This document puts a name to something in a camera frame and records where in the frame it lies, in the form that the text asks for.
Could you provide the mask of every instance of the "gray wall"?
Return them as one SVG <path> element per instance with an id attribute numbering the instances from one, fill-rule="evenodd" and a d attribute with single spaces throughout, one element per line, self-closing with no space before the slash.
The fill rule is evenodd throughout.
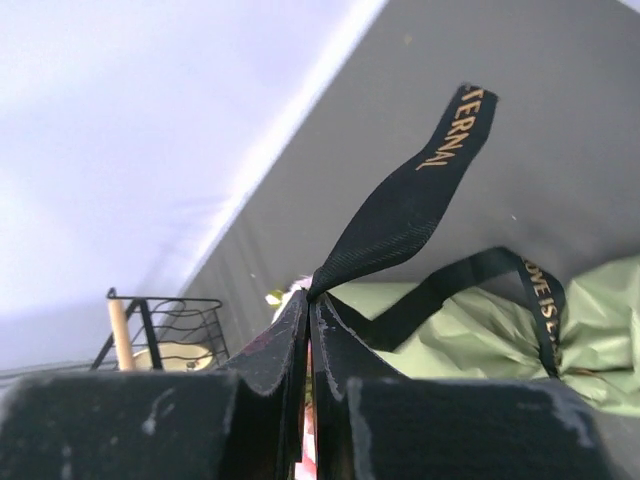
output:
<path id="1" fill-rule="evenodd" d="M 223 302 L 218 315 L 231 355 L 261 333 L 273 315 L 264 297 L 274 283 L 257 238 L 241 213 L 184 293 L 185 297 L 218 298 Z M 180 321 L 180 326 L 187 323 Z"/>
<path id="2" fill-rule="evenodd" d="M 194 293 L 201 285 L 225 301 L 232 350 L 258 334 L 267 291 L 323 262 L 464 81 L 500 96 L 489 141 L 429 245 L 375 279 L 419 280 L 500 244 L 563 281 L 640 252 L 639 52 L 640 15 L 616 0 L 392 0 Z M 617 461 L 640 478 L 638 422 L 599 421 Z"/>

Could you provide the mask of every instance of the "wooden stick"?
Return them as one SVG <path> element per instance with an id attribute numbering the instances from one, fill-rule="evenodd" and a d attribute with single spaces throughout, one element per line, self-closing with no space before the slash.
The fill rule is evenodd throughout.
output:
<path id="1" fill-rule="evenodd" d="M 129 327 L 127 326 L 127 316 L 124 313 L 124 304 L 119 298 L 112 298 L 109 300 L 108 306 L 111 330 L 113 331 L 113 343 L 118 357 L 118 368 L 120 370 L 135 370 L 136 364 L 133 360 L 133 348 L 129 338 Z"/>

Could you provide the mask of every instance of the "gold lettering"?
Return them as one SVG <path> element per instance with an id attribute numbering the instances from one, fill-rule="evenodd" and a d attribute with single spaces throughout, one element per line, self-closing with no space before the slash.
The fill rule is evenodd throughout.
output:
<path id="1" fill-rule="evenodd" d="M 538 297 L 541 294 L 543 294 L 545 291 L 548 293 L 551 293 L 551 289 L 549 288 L 549 284 L 547 283 L 546 280 L 542 280 L 540 283 L 537 283 L 536 285 L 534 285 L 533 289 L 535 290 L 536 295 Z"/>
<path id="2" fill-rule="evenodd" d="M 480 105 L 482 102 L 480 102 L 480 100 L 476 100 L 475 102 L 472 103 L 467 103 L 466 105 L 462 105 L 461 107 L 458 107 L 458 110 L 456 110 L 456 118 L 460 118 L 460 115 L 462 114 L 462 112 L 464 112 L 467 115 L 471 115 L 471 110 L 475 108 L 475 110 L 473 111 L 473 113 L 478 113 L 478 111 L 480 111 Z"/>
<path id="3" fill-rule="evenodd" d="M 551 318 L 553 315 L 558 313 L 558 307 L 555 305 L 546 305 L 540 309 L 544 318 Z"/>
<path id="4" fill-rule="evenodd" d="M 446 143 L 443 146 L 441 146 L 440 149 L 438 150 L 438 153 L 440 153 L 442 150 L 452 150 L 454 148 L 460 148 L 462 146 L 460 142 L 465 138 L 467 138 L 468 136 L 469 136 L 468 133 L 461 133 L 460 135 L 451 135 L 449 137 L 446 137 L 445 141 L 449 143 Z"/>
<path id="5" fill-rule="evenodd" d="M 433 158 L 430 158 L 428 160 L 425 160 L 424 162 L 422 162 L 420 165 L 418 165 L 418 168 L 416 168 L 417 170 L 420 170 L 422 167 L 433 167 L 436 165 L 446 165 L 447 162 L 440 162 L 438 160 L 442 160 L 443 158 L 451 158 L 451 157 L 455 157 L 455 153 L 451 153 L 451 152 L 441 152 L 440 150 L 438 150 L 436 152 L 436 156 Z"/>
<path id="6" fill-rule="evenodd" d="M 476 122 L 476 117 L 467 117 L 462 120 L 456 120 L 451 123 L 453 127 L 451 130 L 447 132 L 447 135 L 453 135 L 456 132 L 466 132 L 467 130 L 473 127 L 473 124 Z"/>
<path id="7" fill-rule="evenodd" d="M 531 273 L 531 281 L 533 283 L 546 283 L 544 278 L 542 278 L 542 272 L 540 271 L 540 269 L 536 269 L 536 272 L 529 272 Z"/>
<path id="8" fill-rule="evenodd" d="M 478 90 L 474 90 L 473 92 L 467 93 L 464 97 L 462 97 L 462 101 L 466 102 L 474 97 L 484 98 L 484 90 L 479 88 Z"/>
<path id="9" fill-rule="evenodd" d="M 534 273 L 538 273 L 540 271 L 540 269 L 537 267 L 537 265 L 534 265 L 533 263 L 525 260 L 524 262 L 524 268 L 527 270 L 527 272 L 534 274 Z"/>

